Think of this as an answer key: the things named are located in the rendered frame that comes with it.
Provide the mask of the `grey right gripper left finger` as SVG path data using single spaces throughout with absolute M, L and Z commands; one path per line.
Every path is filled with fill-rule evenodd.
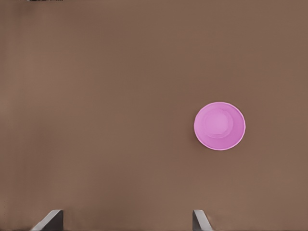
M 64 231 L 63 210 L 52 210 L 30 231 Z

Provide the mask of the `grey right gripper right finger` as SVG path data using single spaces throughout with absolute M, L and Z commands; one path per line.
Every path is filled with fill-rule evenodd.
M 213 231 L 203 210 L 193 210 L 192 213 L 192 231 Z

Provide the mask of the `pink bowl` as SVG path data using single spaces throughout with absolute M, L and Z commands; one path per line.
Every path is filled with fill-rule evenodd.
M 211 150 L 225 151 L 238 145 L 245 135 L 243 113 L 233 104 L 209 103 L 196 114 L 193 129 L 198 141 Z

